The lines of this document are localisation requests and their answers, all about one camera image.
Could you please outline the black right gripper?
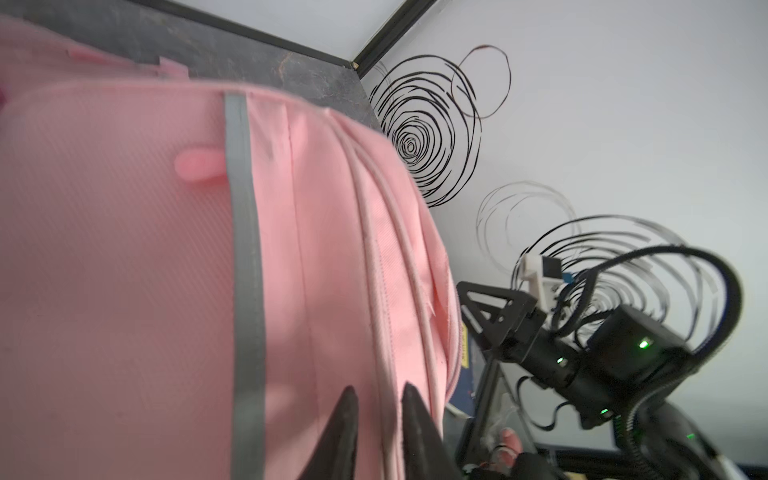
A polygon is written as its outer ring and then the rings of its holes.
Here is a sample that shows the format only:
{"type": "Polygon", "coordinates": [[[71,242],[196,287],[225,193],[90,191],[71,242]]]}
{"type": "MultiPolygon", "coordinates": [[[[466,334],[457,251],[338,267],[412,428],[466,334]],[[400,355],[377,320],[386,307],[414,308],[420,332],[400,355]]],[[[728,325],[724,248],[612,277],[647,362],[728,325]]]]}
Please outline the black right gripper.
{"type": "Polygon", "coordinates": [[[579,412],[584,429],[616,417],[630,397],[690,355],[676,333],[627,305],[598,313],[598,329],[577,349],[543,328],[546,315],[528,293],[466,281],[457,293],[479,348],[554,389],[579,412]]]}

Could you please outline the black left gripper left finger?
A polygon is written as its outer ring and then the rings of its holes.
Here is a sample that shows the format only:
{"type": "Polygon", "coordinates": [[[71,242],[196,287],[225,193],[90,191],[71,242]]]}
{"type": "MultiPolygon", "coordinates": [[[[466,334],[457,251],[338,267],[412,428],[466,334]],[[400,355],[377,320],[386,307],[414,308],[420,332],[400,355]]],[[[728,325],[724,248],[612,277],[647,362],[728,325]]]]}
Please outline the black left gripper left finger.
{"type": "Polygon", "coordinates": [[[352,386],[347,386],[298,479],[352,480],[356,468],[358,430],[358,396],[352,386]]]}

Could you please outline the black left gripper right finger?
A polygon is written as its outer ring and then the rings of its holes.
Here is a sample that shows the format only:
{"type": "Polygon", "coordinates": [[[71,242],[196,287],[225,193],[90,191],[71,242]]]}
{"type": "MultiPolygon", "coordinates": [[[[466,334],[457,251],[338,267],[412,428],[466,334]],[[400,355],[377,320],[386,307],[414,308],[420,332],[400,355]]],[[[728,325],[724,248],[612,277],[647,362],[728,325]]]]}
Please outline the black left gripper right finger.
{"type": "Polygon", "coordinates": [[[407,480],[459,480],[462,475],[444,448],[442,437],[418,389],[406,383],[402,398],[402,435],[407,480]]]}

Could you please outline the pink student backpack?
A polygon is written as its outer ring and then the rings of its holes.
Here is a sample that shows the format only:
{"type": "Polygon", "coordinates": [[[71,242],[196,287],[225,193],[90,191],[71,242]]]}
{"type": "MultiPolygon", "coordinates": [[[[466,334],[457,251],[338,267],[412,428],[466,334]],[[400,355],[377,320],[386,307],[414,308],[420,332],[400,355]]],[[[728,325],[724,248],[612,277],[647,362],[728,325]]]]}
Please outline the pink student backpack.
{"type": "Polygon", "coordinates": [[[2,18],[3,478],[298,479],[352,386],[353,479],[406,479],[404,386],[440,433],[460,351],[386,137],[2,18]]]}

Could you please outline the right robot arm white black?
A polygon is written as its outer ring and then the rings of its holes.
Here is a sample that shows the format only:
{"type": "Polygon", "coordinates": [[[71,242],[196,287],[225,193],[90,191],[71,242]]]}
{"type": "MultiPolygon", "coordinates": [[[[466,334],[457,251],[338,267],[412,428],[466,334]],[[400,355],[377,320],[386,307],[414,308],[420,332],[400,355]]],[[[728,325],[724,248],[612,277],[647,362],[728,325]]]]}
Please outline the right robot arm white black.
{"type": "Polygon", "coordinates": [[[581,348],[545,329],[522,291],[461,282],[464,322],[499,363],[517,364],[552,389],[590,430],[613,424],[616,445],[643,479],[725,479],[714,445],[667,397],[698,370],[682,339],[628,305],[588,316],[597,330],[581,348]]]}

